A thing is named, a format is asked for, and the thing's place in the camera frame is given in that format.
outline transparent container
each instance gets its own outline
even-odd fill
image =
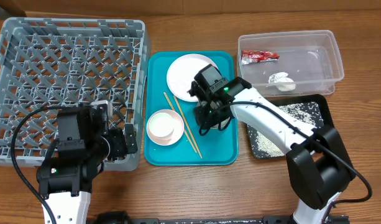
[[[275,62],[259,62],[243,65],[243,50],[276,52]],[[276,32],[242,35],[239,37],[237,73],[247,80],[263,96],[299,96],[332,94],[334,84],[344,78],[341,54],[334,34],[330,30]],[[280,91],[277,85],[268,83],[269,77],[278,72],[288,73],[296,87],[292,91]]]

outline chopstick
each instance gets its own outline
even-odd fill
[[[201,155],[200,149],[199,149],[198,146],[197,146],[195,137],[193,136],[193,133],[191,132],[191,129],[190,129],[190,127],[189,127],[189,124],[188,124],[188,122],[186,121],[185,115],[183,114],[182,109],[180,108],[178,99],[177,99],[177,97],[176,97],[175,95],[173,96],[173,99],[174,99],[175,102],[177,103],[177,106],[178,106],[178,108],[179,108],[180,114],[182,114],[182,118],[183,118],[183,121],[184,121],[185,124],[186,124],[186,127],[188,127],[189,134],[190,134],[190,136],[191,136],[191,138],[192,138],[192,140],[193,140],[193,142],[194,142],[194,144],[195,144],[195,146],[196,146],[196,149],[197,149],[198,154],[200,155],[200,158],[203,158],[203,156]]]
[[[164,96],[165,96],[165,98],[167,99],[168,104],[171,106],[171,109],[172,109],[173,111],[175,111],[175,108],[173,107],[173,105],[172,105],[172,103],[171,103],[171,101],[170,101],[170,99],[169,99],[167,93],[164,92]],[[193,148],[193,150],[195,151],[195,153],[197,153],[197,150],[196,150],[195,146],[193,145],[193,142],[191,141],[191,139],[190,139],[190,137],[189,137],[189,135],[188,135],[188,132],[187,132],[186,130],[185,130],[185,135],[186,135],[186,137],[188,138],[188,140],[189,140],[189,142],[190,142],[190,144],[191,144],[191,147]]]

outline red candy bar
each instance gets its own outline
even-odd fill
[[[260,50],[243,50],[241,52],[241,62],[243,65],[256,62],[274,62],[277,61],[279,57],[277,53]]]

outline teal tray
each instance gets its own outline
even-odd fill
[[[147,74],[146,124],[154,112],[162,109],[171,109],[164,97],[164,92],[167,93],[172,105],[179,113],[177,104],[173,99],[173,94],[168,89],[167,72],[173,61],[186,54],[205,55],[215,62],[223,77],[229,80],[234,78],[233,59],[228,53],[223,51],[159,52],[153,55],[149,60],[149,72]],[[178,101],[203,155],[203,159],[194,152],[185,135],[171,146],[159,146],[150,140],[145,131],[144,154],[146,160],[156,166],[222,166],[232,164],[239,155],[237,120],[233,119],[224,131],[212,129],[206,136],[200,136],[198,134],[199,126],[196,124],[195,116],[193,115],[193,108],[196,106],[196,103],[183,100]]]

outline wooden tabletop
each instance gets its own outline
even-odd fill
[[[365,203],[341,204],[334,215],[352,223],[381,223],[381,11],[137,17],[146,23],[152,52],[225,50],[236,56],[244,34],[328,29],[341,51],[345,78],[327,101],[354,167],[371,183]],[[134,172],[94,179],[88,218],[126,210],[132,218],[240,218],[289,215],[298,203],[284,159],[258,161],[239,124],[239,157],[229,166],[155,167],[142,156]],[[23,173],[37,188],[36,169]],[[341,198],[366,194],[351,182]],[[0,167],[0,223],[43,223],[40,202],[12,167]]]

